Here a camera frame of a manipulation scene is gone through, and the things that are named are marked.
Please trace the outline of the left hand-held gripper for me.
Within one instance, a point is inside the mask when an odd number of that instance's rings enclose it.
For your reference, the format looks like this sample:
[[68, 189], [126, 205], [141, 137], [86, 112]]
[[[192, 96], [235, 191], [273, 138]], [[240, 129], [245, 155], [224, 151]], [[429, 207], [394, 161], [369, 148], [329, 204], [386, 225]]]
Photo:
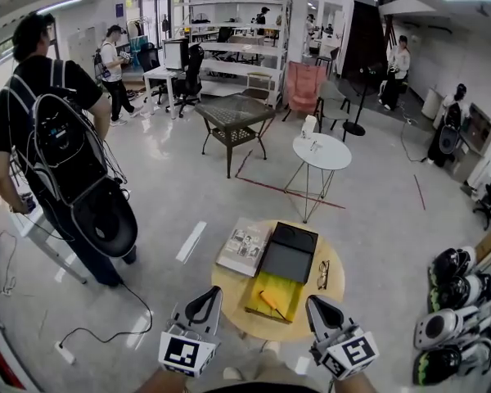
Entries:
[[194, 300], [175, 306], [173, 320], [160, 335], [158, 362], [163, 369], [193, 378], [201, 376], [221, 344], [215, 335], [222, 301], [221, 288], [212, 286]]

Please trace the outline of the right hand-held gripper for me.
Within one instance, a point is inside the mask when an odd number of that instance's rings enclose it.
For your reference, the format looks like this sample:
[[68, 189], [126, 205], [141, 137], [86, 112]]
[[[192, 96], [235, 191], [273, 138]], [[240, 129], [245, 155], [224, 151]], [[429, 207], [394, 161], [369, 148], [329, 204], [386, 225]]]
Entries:
[[344, 324], [344, 313], [335, 300], [309, 296], [305, 309], [315, 338], [310, 353], [315, 364], [323, 366], [334, 381], [362, 372], [380, 356], [372, 333], [351, 319]]

